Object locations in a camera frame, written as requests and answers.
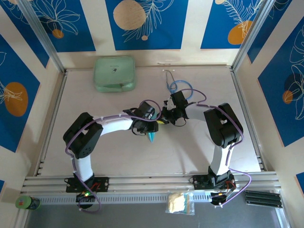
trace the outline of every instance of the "plastic bag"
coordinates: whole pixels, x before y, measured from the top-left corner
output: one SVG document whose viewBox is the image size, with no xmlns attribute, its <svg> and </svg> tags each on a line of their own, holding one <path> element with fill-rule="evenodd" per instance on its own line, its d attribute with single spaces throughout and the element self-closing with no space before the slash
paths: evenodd
<svg viewBox="0 0 304 228">
<path fill-rule="evenodd" d="M 194 215 L 192 192 L 169 192 L 166 213 Z"/>
</svg>

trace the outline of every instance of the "black bracket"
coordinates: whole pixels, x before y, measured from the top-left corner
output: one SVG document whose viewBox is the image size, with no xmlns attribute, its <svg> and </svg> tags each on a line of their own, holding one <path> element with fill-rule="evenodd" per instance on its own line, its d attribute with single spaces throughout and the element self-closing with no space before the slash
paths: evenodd
<svg viewBox="0 0 304 228">
<path fill-rule="evenodd" d="M 282 208 L 281 196 L 277 193 L 245 191 L 246 204 Z"/>
<path fill-rule="evenodd" d="M 217 176 L 210 167 L 208 168 L 208 174 L 192 176 L 191 184 L 193 184 L 194 190 L 228 190 L 225 193 L 220 191 L 211 193 L 211 203 L 213 205 L 224 203 L 229 194 L 236 189 L 235 179 L 230 171 Z"/>
<path fill-rule="evenodd" d="M 66 178 L 66 192 L 81 193 L 86 191 L 86 188 L 81 184 L 78 177 Z M 94 175 L 85 181 L 85 184 L 94 192 L 108 192 L 109 178 L 108 177 L 95 177 Z"/>
</svg>

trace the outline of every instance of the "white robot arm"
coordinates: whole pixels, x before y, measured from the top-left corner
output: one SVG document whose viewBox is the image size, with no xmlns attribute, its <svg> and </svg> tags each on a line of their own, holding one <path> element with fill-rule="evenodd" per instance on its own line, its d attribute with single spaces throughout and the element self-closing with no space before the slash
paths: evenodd
<svg viewBox="0 0 304 228">
<path fill-rule="evenodd" d="M 88 113 L 82 113 L 63 137 L 66 145 L 70 145 L 69 149 L 74 153 L 74 168 L 77 171 L 75 179 L 81 179 L 81 182 L 84 182 L 88 187 L 94 184 L 90 153 L 100 136 L 119 130 L 132 130 L 134 134 L 134 129 L 140 133 L 156 132 L 158 131 L 159 121 L 163 124 L 171 123 L 175 125 L 178 119 L 184 118 L 205 121 L 211 139 L 215 144 L 213 160 L 209 166 L 208 174 L 194 175 L 194 188 L 196 190 L 226 190 L 228 187 L 234 190 L 235 187 L 233 188 L 227 184 L 227 182 L 234 181 L 234 177 L 229 170 L 229 164 L 232 145 L 240 140 L 239 130 L 243 131 L 243 128 L 230 105 L 224 103 L 218 107 L 210 108 L 207 105 L 188 103 L 181 91 L 171 94 L 170 98 L 164 101 L 164 104 L 159 118 L 155 121 L 151 120 L 155 109 L 148 103 L 142 102 L 139 108 L 123 110 L 123 115 L 101 118 L 101 121 L 92 123 L 85 129 L 85 132 L 78 135 L 80 129 L 93 121 L 93 117 Z M 230 120 L 234 123 L 226 118 L 223 112 L 229 115 Z"/>
</svg>

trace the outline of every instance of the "wall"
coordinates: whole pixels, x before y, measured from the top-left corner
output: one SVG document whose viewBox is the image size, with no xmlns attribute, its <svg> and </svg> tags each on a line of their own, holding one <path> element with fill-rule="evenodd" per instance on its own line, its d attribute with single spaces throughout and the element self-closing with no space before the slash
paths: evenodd
<svg viewBox="0 0 304 228">
<path fill-rule="evenodd" d="M 302 19 L 303 10 L 304 2 L 293 0 L 253 64 L 246 57 L 237 70 L 262 155 L 267 167 L 278 174 L 288 214 L 294 221 L 293 227 L 303 227 L 304 223 L 304 195 L 295 179 L 296 174 L 304 171 L 304 138 L 284 147 L 257 78 Z M 269 74 L 269 77 L 276 83 L 276 75 Z"/>
<path fill-rule="evenodd" d="M 181 50 L 115 51 L 105 0 L 81 0 L 96 52 L 58 55 L 66 68 L 91 68 L 99 56 L 116 55 L 133 55 L 137 66 L 231 64 L 238 49 L 200 49 L 212 2 L 189 0 Z"/>
<path fill-rule="evenodd" d="M 6 228 L 12 225 L 17 214 L 18 210 L 14 203 L 23 185 L 24 178 L 27 176 L 30 167 L 36 164 L 39 153 L 38 145 L 41 141 L 40 134 L 59 72 L 51 60 L 46 68 L 43 67 L 1 7 L 0 15 L 0 34 L 40 82 L 39 90 L 16 152 L 0 146 L 0 179 L 6 183 L 1 194 L 0 226 Z"/>
</svg>

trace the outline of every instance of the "aluminum frame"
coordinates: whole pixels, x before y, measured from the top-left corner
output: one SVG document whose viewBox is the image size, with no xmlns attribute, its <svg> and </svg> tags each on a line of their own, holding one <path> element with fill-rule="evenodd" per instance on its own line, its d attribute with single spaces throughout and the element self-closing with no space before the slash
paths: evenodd
<svg viewBox="0 0 304 228">
<path fill-rule="evenodd" d="M 47 154 L 49 141 L 50 141 L 52 131 L 53 131 L 53 128 L 54 128 L 55 119 L 56 119 L 56 115 L 57 115 L 57 112 L 58 112 L 61 96 L 62 96 L 63 89 L 64 89 L 65 84 L 66 84 L 66 79 L 67 79 L 67 73 L 65 73 L 63 75 L 61 83 L 59 85 L 59 90 L 56 94 L 55 105 L 54 105 L 54 108 L 52 109 L 52 116 L 50 118 L 50 121 L 49 121 L 49 124 L 48 124 L 48 127 L 47 127 L 47 132 L 46 132 L 46 135 L 44 137 L 44 140 L 43 140 L 40 152 L 39 152 L 38 161 L 37 161 L 36 166 L 35 166 L 34 176 L 39 175 L 39 169 L 41 169 L 41 165 L 44 163 L 44 159 L 45 159 L 46 154 Z"/>
<path fill-rule="evenodd" d="M 40 23 L 39 18 L 34 12 L 31 4 L 27 0 L 17 0 L 17 4 L 21 13 L 24 15 L 25 19 L 28 21 L 35 35 L 39 39 L 41 45 L 47 52 L 48 56 L 50 56 L 50 58 L 53 60 L 56 68 L 61 73 L 64 73 L 65 69 L 57 55 L 57 51 L 50 38 L 48 37 L 46 31 L 42 27 L 42 24 Z"/>
<path fill-rule="evenodd" d="M 140 176 L 109 176 L 108 192 L 97 193 L 98 197 L 105 204 L 113 203 L 162 203 L 166 202 L 168 191 L 191 191 L 194 193 L 195 202 L 210 202 L 210 190 L 194 191 L 189 174 L 171 175 L 140 175 Z M 278 176 L 274 171 L 251 172 L 252 182 L 248 189 L 281 192 L 281 185 Z M 239 191 L 248 182 L 244 174 L 234 173 L 237 189 Z M 31 195 L 44 202 L 45 205 L 72 205 L 75 203 L 76 193 L 66 193 L 64 180 L 70 176 L 37 176 L 27 177 L 21 189 L 21 195 Z M 281 227 L 290 227 L 283 209 L 276 209 Z M 15 226 L 24 227 L 28 211 L 19 210 Z"/>
<path fill-rule="evenodd" d="M 276 0 L 263 0 L 263 1 L 264 1 L 263 5 L 260 8 L 260 10 L 258 11 L 252 25 L 250 26 L 248 33 L 245 36 L 245 39 L 237 53 L 237 56 L 231 65 L 233 72 L 235 72 L 239 68 L 242 60 L 247 55 L 247 52 L 248 52 L 250 46 L 252 45 L 254 39 L 256 38 L 266 17 L 268 16 L 268 13 L 271 10 L 271 7 L 273 6 L 273 4 L 275 3 Z"/>
<path fill-rule="evenodd" d="M 243 91 L 241 89 L 237 73 L 235 71 L 233 71 L 232 69 L 231 69 L 231 77 L 232 77 L 234 86 L 236 88 L 236 92 L 237 92 L 237 96 L 238 96 L 239 102 L 241 104 L 241 108 L 243 110 L 243 114 L 244 114 L 245 121 L 246 121 L 248 130 L 249 130 L 251 141 L 253 143 L 253 147 L 255 148 L 258 160 L 259 159 L 261 160 L 261 164 L 262 164 L 261 166 L 262 167 L 260 167 L 260 168 L 261 168 L 262 171 L 266 171 L 267 167 L 265 166 L 263 155 L 261 153 L 261 148 L 260 148 L 260 144 L 261 143 L 259 142 L 258 136 L 256 134 L 256 130 L 254 128 L 252 119 L 250 117 L 250 114 L 249 114 L 249 111 L 248 111 L 248 105 L 247 105 L 246 100 L 244 98 L 244 93 L 243 93 Z"/>
</svg>

